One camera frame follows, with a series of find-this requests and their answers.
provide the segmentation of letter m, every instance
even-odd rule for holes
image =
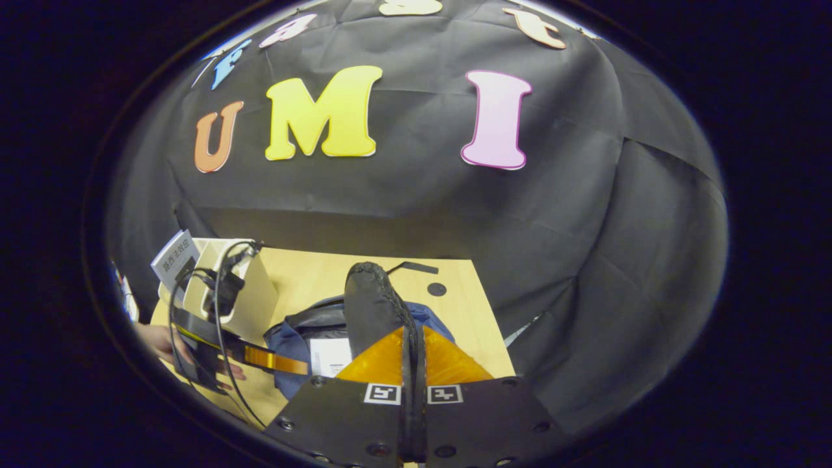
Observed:
[[[363,65],[335,73],[318,101],[313,101],[300,78],[291,78],[269,88],[271,99],[271,143],[265,150],[270,161],[289,159],[295,145],[289,142],[289,129],[305,155],[318,146],[324,125],[329,136],[321,151],[327,156],[370,156],[375,141],[367,131],[367,107],[373,83],[381,78],[381,68]]]

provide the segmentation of foam letter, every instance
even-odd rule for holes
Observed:
[[[432,15],[442,9],[436,0],[387,0],[379,7],[384,16]]]
[[[208,140],[210,138],[210,126],[216,120],[216,112],[212,112],[196,123],[196,146],[194,147],[194,163],[200,172],[215,172],[228,161],[228,153],[231,151],[231,138],[234,136],[234,120],[237,112],[243,108],[243,102],[237,101],[223,107],[222,130],[220,131],[220,147],[216,153],[208,152]]]
[[[310,22],[312,22],[316,16],[318,16],[318,13],[311,13],[309,15],[293,19],[283,26],[278,27],[274,34],[268,36],[263,40],[263,42],[260,43],[260,48],[268,47],[278,41],[288,41],[292,37],[301,34],[303,31],[306,31],[306,27],[309,26]]]
[[[558,32],[557,28],[548,22],[544,22],[538,15],[521,10],[515,10],[513,8],[503,8],[503,11],[510,15],[514,15],[514,19],[518,22],[520,31],[525,32],[527,36],[531,37],[535,41],[542,42],[549,47],[556,49],[567,48],[567,44],[564,41],[549,36],[549,31],[547,31],[547,29],[552,32]]]
[[[234,62],[236,62],[237,59],[240,58],[240,55],[243,55],[243,47],[249,45],[250,43],[251,39],[246,39],[245,42],[237,46],[237,48],[234,49],[232,53],[226,55],[225,58],[223,58],[222,60],[220,60],[219,63],[216,64],[216,67],[214,67],[214,69],[216,70],[216,75],[214,76],[214,84],[210,86],[212,90],[216,89],[216,87],[220,85],[222,80],[224,80],[225,77],[227,77],[228,74],[231,73],[231,70],[234,69]]]
[[[289,159],[295,145],[289,142],[289,128],[306,156],[318,146],[324,125],[329,136],[320,149],[327,156],[370,156],[375,141],[367,130],[367,107],[373,83],[381,68],[362,65],[335,73],[315,102],[300,78],[276,83],[266,92],[271,99],[271,144],[265,149],[270,161]]]
[[[477,87],[477,124],[462,157],[475,166],[519,169],[526,155],[518,148],[520,101],[532,86],[520,78],[475,70],[465,77]]]

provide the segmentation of person's arm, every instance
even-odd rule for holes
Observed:
[[[194,365],[194,358],[191,356],[191,351],[188,349],[188,346],[182,340],[182,337],[179,336],[179,332],[174,330],[173,331],[173,342],[171,343],[171,331],[162,325],[145,325],[143,323],[134,323],[133,324],[136,328],[136,333],[139,335],[142,341],[147,344],[149,348],[156,353],[163,361],[166,361],[170,364],[174,364],[174,360],[176,359],[173,356],[173,349],[174,346],[179,353],[179,356],[188,362],[188,364]],[[221,366],[217,371],[223,375],[228,375],[225,371],[225,366]],[[234,378],[238,381],[245,380],[245,374],[243,373],[243,368],[237,366],[235,364],[231,364],[231,373],[234,375]],[[219,382],[220,387],[231,390],[231,386]]]

